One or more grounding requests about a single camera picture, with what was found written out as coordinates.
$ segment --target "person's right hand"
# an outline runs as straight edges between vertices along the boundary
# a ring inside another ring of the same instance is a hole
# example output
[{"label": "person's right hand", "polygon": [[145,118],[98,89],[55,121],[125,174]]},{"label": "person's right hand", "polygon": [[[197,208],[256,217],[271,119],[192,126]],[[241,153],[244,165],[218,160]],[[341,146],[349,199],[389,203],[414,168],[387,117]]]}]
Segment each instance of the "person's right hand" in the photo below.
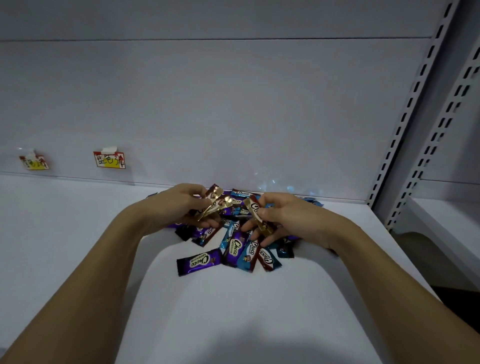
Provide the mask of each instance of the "person's right hand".
[{"label": "person's right hand", "polygon": [[[332,243],[358,228],[349,219],[292,194],[267,192],[258,202],[261,206],[275,204],[269,208],[260,208],[258,215],[266,221],[282,225],[262,241],[263,247],[285,236],[296,235],[323,248],[334,249]],[[243,224],[241,230],[250,231],[256,226],[255,220],[251,219]],[[257,228],[252,233],[251,239],[256,240],[260,235],[260,229]]]}]

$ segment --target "hand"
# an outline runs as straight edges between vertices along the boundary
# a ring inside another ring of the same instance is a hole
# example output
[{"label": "hand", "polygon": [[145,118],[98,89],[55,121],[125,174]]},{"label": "hand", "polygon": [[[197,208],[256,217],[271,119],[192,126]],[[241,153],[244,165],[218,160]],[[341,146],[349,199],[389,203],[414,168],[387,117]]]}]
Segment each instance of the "hand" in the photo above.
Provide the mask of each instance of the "hand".
[{"label": "hand", "polygon": [[188,214],[192,209],[203,210],[211,205],[210,199],[205,198],[206,192],[207,189],[201,184],[181,183],[136,202],[125,211],[130,211],[132,216],[137,216],[145,222],[144,235],[153,234],[172,223],[218,228],[220,226],[218,215],[197,221]]},{"label": "hand", "polygon": [[[296,235],[323,248],[335,249],[331,246],[332,243],[357,228],[349,219],[292,194],[267,192],[258,202],[261,206],[275,204],[269,208],[260,208],[258,215],[266,221],[282,225],[262,241],[261,246],[264,247],[285,236]],[[241,229],[249,231],[256,226],[255,220],[251,219]],[[252,234],[252,240],[256,240],[260,235],[260,229],[257,228]]]}]

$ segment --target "wall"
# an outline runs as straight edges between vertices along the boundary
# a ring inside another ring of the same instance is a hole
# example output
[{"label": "wall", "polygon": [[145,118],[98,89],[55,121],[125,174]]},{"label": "wall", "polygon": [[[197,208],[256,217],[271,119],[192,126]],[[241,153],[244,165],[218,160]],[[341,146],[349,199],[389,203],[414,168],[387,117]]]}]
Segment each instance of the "wall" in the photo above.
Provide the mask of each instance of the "wall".
[{"label": "wall", "polygon": [[9,1],[0,171],[365,200],[444,4]]}]

